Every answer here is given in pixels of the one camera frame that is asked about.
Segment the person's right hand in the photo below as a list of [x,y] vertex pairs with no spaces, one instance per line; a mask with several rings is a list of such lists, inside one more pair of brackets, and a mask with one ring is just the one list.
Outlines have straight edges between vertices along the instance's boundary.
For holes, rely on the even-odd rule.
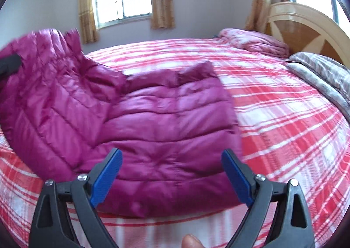
[[194,235],[187,234],[183,237],[181,248],[204,248],[204,245]]

